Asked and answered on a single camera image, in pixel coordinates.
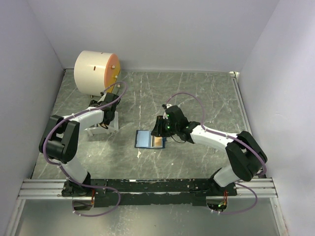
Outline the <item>white plastic card tray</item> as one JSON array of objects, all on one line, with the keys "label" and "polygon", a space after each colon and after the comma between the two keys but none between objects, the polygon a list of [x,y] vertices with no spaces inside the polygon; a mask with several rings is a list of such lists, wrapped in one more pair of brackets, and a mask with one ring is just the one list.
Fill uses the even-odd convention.
[{"label": "white plastic card tray", "polygon": [[99,134],[113,134],[117,133],[119,131],[119,114],[116,111],[114,119],[108,124],[95,124],[94,126],[91,126],[87,129],[85,129],[85,132],[89,136],[99,135]]}]

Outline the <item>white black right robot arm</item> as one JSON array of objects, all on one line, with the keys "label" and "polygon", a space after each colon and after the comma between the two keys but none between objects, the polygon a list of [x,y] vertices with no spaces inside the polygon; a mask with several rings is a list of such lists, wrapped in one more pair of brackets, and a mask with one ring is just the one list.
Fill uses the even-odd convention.
[{"label": "white black right robot arm", "polygon": [[162,107],[164,114],[157,116],[152,136],[178,136],[184,143],[206,145],[227,154],[229,164],[214,172],[204,188],[196,187],[196,192],[218,196],[227,186],[238,180],[251,181],[259,170],[264,169],[267,156],[249,132],[224,134],[199,122],[188,121],[176,105],[164,104]]}]

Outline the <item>gold credit card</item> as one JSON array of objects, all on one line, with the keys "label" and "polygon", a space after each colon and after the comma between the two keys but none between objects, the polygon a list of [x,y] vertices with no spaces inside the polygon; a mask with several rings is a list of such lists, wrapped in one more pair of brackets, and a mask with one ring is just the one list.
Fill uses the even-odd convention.
[{"label": "gold credit card", "polygon": [[162,148],[163,147],[163,138],[162,137],[152,137],[152,147],[153,148]]}]

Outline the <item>blue leather card holder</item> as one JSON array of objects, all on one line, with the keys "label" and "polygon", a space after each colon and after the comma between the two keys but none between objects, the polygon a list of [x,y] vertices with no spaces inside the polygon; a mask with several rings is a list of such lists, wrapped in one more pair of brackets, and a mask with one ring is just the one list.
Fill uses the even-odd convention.
[{"label": "blue leather card holder", "polygon": [[[135,148],[143,148],[143,149],[158,149],[152,147],[152,135],[149,130],[136,130],[135,135]],[[163,147],[165,148],[166,139],[163,138]]]}]

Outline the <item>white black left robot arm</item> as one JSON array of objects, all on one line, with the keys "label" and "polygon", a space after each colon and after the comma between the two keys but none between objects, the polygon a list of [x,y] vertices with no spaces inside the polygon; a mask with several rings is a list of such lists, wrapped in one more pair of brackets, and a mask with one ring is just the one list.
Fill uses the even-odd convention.
[{"label": "white black left robot arm", "polygon": [[46,161],[58,166],[66,175],[63,196],[86,196],[92,190],[91,175],[76,157],[79,134],[90,135],[118,131],[116,107],[120,97],[105,93],[99,101],[92,100],[87,109],[69,116],[49,118],[39,143]]}]

